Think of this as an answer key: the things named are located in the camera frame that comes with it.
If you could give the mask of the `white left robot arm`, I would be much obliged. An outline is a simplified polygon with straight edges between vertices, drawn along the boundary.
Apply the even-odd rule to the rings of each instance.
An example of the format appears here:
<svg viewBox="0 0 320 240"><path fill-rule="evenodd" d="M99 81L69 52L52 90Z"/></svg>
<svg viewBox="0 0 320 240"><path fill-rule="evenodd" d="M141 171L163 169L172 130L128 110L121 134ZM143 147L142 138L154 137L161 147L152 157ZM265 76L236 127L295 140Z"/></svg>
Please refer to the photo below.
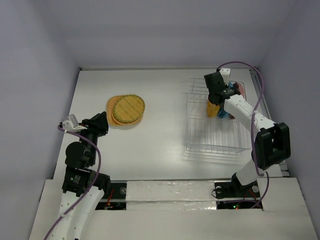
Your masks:
<svg viewBox="0 0 320 240"><path fill-rule="evenodd" d="M80 240L99 201L111 191L111 178L100 172L102 155L98 139L108 133L105 111L78 122L74 114L58 125L64 134L78 137L65 150L65 175L58 218L46 240Z"/></svg>

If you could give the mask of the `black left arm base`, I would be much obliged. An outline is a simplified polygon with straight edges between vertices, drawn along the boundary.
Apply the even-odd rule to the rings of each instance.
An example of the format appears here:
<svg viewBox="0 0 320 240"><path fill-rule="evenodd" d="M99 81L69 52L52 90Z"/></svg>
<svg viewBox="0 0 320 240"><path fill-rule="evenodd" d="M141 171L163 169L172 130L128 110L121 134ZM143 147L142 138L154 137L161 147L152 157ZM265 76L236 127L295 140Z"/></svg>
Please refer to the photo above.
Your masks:
<svg viewBox="0 0 320 240"><path fill-rule="evenodd" d="M109 193L102 197L95 209L106 211L126 210L126 194L126 181L112 181Z"/></svg>

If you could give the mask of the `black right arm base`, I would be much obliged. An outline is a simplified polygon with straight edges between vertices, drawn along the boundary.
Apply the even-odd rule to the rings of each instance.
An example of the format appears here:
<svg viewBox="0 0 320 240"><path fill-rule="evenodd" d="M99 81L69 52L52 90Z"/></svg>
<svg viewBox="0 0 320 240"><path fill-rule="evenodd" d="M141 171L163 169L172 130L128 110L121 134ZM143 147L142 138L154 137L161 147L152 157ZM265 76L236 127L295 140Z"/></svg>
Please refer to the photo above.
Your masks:
<svg viewBox="0 0 320 240"><path fill-rule="evenodd" d="M215 181L211 195L217 200L230 198L259 198L261 196L257 181L241 185L236 174L231 180Z"/></svg>

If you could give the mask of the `square orange woven plate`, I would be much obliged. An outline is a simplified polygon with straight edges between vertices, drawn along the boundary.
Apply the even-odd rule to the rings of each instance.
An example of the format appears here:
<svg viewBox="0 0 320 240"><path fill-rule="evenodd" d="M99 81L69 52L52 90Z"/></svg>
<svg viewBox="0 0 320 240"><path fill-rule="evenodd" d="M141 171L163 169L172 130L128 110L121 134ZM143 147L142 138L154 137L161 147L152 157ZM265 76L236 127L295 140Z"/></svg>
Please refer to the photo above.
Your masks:
<svg viewBox="0 0 320 240"><path fill-rule="evenodd" d="M116 104L116 102L118 100L120 100L123 97L127 97L129 96L128 94L126 95L116 95L111 97L106 104L106 118L107 118L107 122L110 126L113 127L119 127L119 126L130 126L130 125L135 125L138 124L142 119L143 119L143 115L141 115L141 117L135 121L132 122L120 122L118 120L115 119L114 115L113 115L113 108Z"/></svg>

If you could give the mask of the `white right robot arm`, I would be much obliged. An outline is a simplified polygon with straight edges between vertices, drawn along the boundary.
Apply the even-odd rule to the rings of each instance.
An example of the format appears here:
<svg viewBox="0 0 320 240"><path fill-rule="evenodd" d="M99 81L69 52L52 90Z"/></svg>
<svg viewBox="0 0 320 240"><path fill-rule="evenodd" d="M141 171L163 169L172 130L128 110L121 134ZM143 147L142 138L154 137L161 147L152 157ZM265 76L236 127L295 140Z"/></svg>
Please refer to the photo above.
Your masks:
<svg viewBox="0 0 320 240"><path fill-rule="evenodd" d="M249 132L251 138L251 159L230 183L235 196L242 196L250 184L262 177L266 170L278 165L291 156L290 129L285 123L276 123L266 118L251 106L241 95L239 85L229 86L225 79L230 70L224 68L204 76L208 89L208 101L231 114Z"/></svg>

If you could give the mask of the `blue polka dot plate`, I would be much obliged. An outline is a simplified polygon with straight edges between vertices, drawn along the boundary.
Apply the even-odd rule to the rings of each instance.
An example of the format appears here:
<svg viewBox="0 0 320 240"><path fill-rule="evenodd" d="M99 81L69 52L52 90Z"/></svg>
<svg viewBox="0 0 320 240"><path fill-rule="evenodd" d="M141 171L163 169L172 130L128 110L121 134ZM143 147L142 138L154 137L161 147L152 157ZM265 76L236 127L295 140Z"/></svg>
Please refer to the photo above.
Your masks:
<svg viewBox="0 0 320 240"><path fill-rule="evenodd" d="M217 117L219 119L224 119L224 118L229 118L230 120L234 120L235 119L235 117L233 115L229 114L228 112L223 110L221 107L219 108L219 110L217 112Z"/></svg>

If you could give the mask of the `yellow polka dot plate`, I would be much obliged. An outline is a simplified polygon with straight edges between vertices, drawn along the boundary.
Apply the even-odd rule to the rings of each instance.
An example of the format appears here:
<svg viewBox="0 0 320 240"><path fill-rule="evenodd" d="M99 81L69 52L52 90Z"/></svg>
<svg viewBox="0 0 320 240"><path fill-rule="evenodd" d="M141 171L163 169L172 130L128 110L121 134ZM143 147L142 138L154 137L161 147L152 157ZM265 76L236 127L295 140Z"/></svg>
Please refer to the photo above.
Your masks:
<svg viewBox="0 0 320 240"><path fill-rule="evenodd" d="M219 111L220 111L220 106L219 105L215 105L213 103L211 103L209 100L207 100L207 104L206 104L206 116L208 118L217 118Z"/></svg>

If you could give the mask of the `pink polka dot plate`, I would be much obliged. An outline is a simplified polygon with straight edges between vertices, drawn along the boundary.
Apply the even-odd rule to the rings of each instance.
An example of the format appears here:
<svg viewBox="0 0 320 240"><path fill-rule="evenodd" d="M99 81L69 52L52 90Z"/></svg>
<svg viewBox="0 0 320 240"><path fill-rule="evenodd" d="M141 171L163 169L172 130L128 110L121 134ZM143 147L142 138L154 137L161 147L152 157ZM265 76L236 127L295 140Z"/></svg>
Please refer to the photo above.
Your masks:
<svg viewBox="0 0 320 240"><path fill-rule="evenodd" d="M240 82L229 82L228 83L229 87L236 87L240 94L243 96L243 98L246 100L246 95L245 95L245 88Z"/></svg>

